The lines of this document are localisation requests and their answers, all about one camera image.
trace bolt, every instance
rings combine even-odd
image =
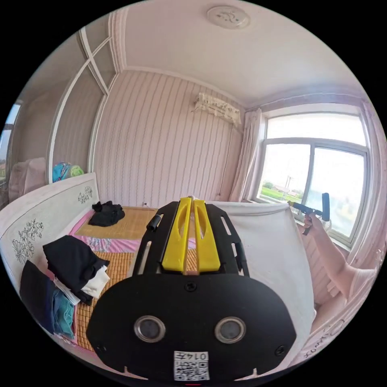
[[[274,354],[276,356],[281,356],[285,352],[285,347],[283,345],[279,346],[275,351]]]
[[[101,352],[106,352],[106,347],[104,345],[98,345],[97,350]]]
[[[196,284],[194,282],[187,282],[184,285],[184,289],[186,291],[195,291],[196,290]]]

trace yellow bracket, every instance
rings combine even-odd
[[[188,250],[188,228],[191,198],[181,198],[165,249],[162,266],[165,270],[183,272]]]
[[[193,201],[198,272],[218,271],[221,263],[204,200]]]

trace label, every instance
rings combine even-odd
[[[208,373],[208,352],[173,353],[174,377],[180,381],[210,380]]]

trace person's hand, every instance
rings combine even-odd
[[[310,228],[309,235],[312,235],[312,237],[316,237],[321,235],[321,233],[325,233],[322,222],[316,218],[315,214],[305,215],[304,228]]]

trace white headboard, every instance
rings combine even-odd
[[[45,185],[0,211],[0,253],[18,293],[25,261],[47,267],[42,246],[68,234],[98,201],[93,172]]]

